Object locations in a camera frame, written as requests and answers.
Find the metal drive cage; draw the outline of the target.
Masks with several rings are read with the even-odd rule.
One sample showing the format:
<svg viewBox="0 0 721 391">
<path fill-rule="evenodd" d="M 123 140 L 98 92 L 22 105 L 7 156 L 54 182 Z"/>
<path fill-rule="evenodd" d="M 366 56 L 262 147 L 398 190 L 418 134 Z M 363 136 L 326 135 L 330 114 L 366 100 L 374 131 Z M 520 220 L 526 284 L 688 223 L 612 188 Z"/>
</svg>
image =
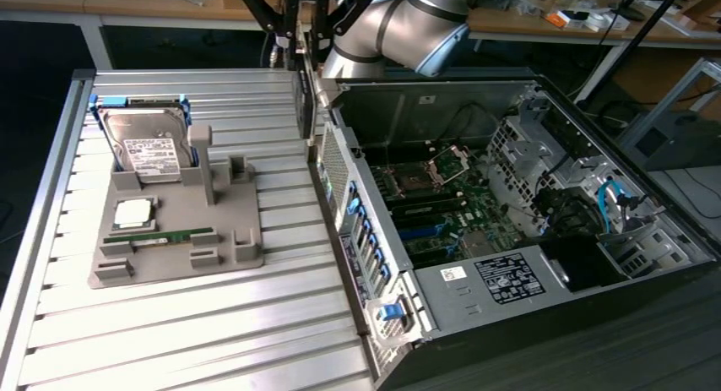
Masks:
<svg viewBox="0 0 721 391">
<path fill-rule="evenodd" d="M 508 116 L 488 153 L 490 187 L 501 201 L 525 207 L 546 187 L 580 187 L 593 196 L 602 154 L 558 111 Z"/>
</svg>

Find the hard disk blue carrier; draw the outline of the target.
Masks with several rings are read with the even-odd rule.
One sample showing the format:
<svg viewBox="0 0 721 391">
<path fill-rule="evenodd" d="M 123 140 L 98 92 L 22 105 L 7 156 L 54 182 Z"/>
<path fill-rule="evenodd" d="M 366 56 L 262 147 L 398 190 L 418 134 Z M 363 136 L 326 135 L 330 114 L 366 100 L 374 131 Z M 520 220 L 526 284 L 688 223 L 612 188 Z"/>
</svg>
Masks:
<svg viewBox="0 0 721 391">
<path fill-rule="evenodd" d="M 198 163 L 186 95 L 94 94 L 88 110 L 112 151 L 115 171 L 132 172 L 144 184 L 178 182 L 182 170 Z"/>
</svg>

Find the CPU socket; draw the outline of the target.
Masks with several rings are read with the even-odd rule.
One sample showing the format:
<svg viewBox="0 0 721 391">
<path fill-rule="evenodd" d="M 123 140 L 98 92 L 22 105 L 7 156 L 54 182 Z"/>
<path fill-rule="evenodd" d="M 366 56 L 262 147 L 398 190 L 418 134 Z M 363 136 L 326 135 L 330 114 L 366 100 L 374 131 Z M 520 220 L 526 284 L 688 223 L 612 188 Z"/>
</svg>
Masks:
<svg viewBox="0 0 721 391">
<path fill-rule="evenodd" d="M 436 183 L 424 165 L 397 165 L 389 171 L 389 178 L 396 197 L 414 198 L 436 193 Z"/>
</svg>

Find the orange box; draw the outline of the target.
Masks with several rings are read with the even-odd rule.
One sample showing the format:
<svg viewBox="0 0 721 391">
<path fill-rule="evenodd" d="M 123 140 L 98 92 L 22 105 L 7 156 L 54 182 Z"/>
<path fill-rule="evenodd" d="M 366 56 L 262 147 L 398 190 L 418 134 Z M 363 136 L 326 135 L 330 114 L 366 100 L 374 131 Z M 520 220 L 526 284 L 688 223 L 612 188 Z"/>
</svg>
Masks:
<svg viewBox="0 0 721 391">
<path fill-rule="evenodd" d="M 588 11 L 557 10 L 545 17 L 546 21 L 561 29 L 580 29 L 588 20 Z"/>
</svg>

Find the brown cardboard piece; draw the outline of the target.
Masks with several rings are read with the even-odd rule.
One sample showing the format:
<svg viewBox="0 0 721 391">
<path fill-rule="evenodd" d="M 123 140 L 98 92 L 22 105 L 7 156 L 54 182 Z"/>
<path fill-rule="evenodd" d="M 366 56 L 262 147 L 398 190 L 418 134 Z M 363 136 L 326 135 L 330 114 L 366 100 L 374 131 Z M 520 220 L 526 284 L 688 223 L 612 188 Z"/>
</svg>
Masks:
<svg viewBox="0 0 721 391">
<path fill-rule="evenodd" d="M 716 26 L 717 19 L 712 15 L 721 11 L 721 0 L 696 0 L 683 11 L 680 21 L 685 26 Z"/>
</svg>

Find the blue expansion slot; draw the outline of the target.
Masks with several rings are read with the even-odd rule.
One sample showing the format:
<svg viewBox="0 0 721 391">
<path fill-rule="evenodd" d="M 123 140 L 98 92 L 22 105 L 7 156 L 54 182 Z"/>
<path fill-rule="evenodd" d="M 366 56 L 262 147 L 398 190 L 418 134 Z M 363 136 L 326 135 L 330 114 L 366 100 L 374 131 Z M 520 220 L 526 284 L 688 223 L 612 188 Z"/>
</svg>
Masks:
<svg viewBox="0 0 721 391">
<path fill-rule="evenodd" d="M 449 230 L 446 224 L 417 226 L 400 230 L 402 241 L 413 241 L 416 239 L 438 238 Z"/>
</svg>

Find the RAM slot white clips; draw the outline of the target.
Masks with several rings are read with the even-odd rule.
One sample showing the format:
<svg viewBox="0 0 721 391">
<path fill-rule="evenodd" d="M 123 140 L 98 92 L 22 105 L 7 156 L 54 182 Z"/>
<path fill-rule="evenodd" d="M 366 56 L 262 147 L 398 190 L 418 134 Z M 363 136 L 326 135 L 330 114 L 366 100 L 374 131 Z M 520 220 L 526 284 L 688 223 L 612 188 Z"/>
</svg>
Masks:
<svg viewBox="0 0 721 391">
<path fill-rule="evenodd" d="M 402 213 L 393 213 L 393 220 L 398 223 L 402 221 L 412 221 L 412 220 L 446 220 L 450 218 L 454 218 L 457 214 L 464 214 L 464 209 L 450 209 L 445 210 L 444 212 L 424 212 L 424 213 L 414 213 L 414 214 L 402 214 Z"/>
<path fill-rule="evenodd" d="M 394 213 L 426 213 L 426 212 L 446 212 L 462 207 L 464 199 L 446 199 L 440 201 L 429 201 L 417 204 L 397 204 L 392 207 Z"/>
</svg>

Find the aluminium frame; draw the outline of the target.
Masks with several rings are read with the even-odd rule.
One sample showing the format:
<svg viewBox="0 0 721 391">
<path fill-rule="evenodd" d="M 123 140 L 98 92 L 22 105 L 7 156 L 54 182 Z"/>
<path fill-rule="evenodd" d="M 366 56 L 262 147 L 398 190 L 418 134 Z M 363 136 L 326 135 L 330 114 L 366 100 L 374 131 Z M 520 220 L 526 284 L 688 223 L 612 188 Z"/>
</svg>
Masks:
<svg viewBox="0 0 721 391">
<path fill-rule="evenodd" d="M 721 122 L 721 59 L 700 59 L 660 103 L 621 133 L 618 144 L 643 169 L 636 143 L 657 120 L 672 111 L 693 111 L 703 118 Z"/>
</svg>

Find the dark computer box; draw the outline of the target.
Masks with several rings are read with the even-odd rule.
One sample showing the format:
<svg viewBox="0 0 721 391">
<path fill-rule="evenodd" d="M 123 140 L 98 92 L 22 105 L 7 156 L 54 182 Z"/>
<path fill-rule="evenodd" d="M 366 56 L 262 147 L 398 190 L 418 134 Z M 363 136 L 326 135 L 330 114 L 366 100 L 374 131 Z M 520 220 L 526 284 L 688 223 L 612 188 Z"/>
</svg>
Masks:
<svg viewBox="0 0 721 391">
<path fill-rule="evenodd" d="M 636 143 L 648 171 L 721 166 L 721 122 L 693 111 L 665 114 Z"/>
</svg>

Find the green RAM stick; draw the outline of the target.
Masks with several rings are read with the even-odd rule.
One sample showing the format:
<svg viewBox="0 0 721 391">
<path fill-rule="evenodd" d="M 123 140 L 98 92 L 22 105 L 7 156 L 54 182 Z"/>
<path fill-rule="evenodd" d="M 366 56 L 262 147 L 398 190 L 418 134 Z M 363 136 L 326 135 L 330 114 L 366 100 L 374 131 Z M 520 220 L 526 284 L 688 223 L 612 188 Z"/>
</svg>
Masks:
<svg viewBox="0 0 721 391">
<path fill-rule="evenodd" d="M 167 243 L 182 243 L 187 242 L 191 239 L 191 235 L 213 233 L 213 227 L 194 228 L 189 230 L 179 231 L 157 231 L 151 233 L 139 233 L 123 236 L 108 236 L 103 239 L 103 244 L 116 243 L 116 242 L 136 242 L 136 241 L 148 241 L 166 239 Z"/>
</svg>

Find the grey parts rack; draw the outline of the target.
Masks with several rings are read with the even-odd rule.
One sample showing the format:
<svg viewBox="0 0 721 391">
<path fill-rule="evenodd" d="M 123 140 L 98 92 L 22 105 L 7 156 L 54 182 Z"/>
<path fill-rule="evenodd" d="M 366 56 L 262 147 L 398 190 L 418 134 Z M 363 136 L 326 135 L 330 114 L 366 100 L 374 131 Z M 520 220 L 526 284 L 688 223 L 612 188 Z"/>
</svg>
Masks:
<svg viewBox="0 0 721 391">
<path fill-rule="evenodd" d="M 98 241 L 90 264 L 94 289 L 255 269 L 263 265 L 263 238 L 255 169 L 243 155 L 211 160 L 213 130 L 190 128 L 198 164 L 178 182 L 144 184 L 132 172 L 112 172 Z M 115 231 L 118 201 L 150 198 L 150 227 Z M 166 239 L 103 244 L 108 236 L 213 227 L 182 243 Z"/>
</svg>

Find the white box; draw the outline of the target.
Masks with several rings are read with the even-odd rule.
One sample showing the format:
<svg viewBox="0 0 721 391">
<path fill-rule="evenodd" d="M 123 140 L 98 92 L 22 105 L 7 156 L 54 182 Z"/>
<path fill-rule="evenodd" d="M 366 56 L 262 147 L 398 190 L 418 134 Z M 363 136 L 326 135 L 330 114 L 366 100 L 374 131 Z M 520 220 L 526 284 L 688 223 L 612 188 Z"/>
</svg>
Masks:
<svg viewBox="0 0 721 391">
<path fill-rule="evenodd" d="M 584 26 L 593 32 L 602 30 L 626 31 L 631 26 L 631 21 L 613 11 L 590 12 L 584 21 Z"/>
</svg>

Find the grey power supply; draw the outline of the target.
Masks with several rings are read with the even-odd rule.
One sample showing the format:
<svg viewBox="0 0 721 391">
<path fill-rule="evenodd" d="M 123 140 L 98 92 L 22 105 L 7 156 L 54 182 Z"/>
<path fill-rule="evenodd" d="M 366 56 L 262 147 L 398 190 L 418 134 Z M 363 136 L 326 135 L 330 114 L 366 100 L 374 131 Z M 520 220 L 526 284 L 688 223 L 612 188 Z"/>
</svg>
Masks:
<svg viewBox="0 0 721 391">
<path fill-rule="evenodd" d="M 414 275 L 436 328 L 445 334 L 572 299 L 538 246 L 418 269 Z"/>
</svg>

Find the silver CPU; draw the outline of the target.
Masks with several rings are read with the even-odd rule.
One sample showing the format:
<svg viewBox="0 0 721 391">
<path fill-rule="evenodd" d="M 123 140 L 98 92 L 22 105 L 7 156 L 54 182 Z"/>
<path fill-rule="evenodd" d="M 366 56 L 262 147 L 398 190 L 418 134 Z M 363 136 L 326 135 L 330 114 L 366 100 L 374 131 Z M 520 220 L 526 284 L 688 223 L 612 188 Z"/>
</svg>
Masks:
<svg viewBox="0 0 721 391">
<path fill-rule="evenodd" d="M 123 199 L 118 201 L 112 229 L 115 231 L 150 227 L 154 201 L 150 198 Z"/>
</svg>

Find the metal socket cover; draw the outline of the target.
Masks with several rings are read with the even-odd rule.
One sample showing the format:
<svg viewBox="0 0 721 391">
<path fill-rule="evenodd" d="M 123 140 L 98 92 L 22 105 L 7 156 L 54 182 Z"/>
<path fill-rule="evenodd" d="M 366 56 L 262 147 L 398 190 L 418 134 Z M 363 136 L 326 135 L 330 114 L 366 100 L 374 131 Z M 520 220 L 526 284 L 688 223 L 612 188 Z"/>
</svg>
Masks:
<svg viewBox="0 0 721 391">
<path fill-rule="evenodd" d="M 470 169 L 468 153 L 456 144 L 438 150 L 429 160 L 429 168 L 444 178 L 449 179 Z"/>
</svg>

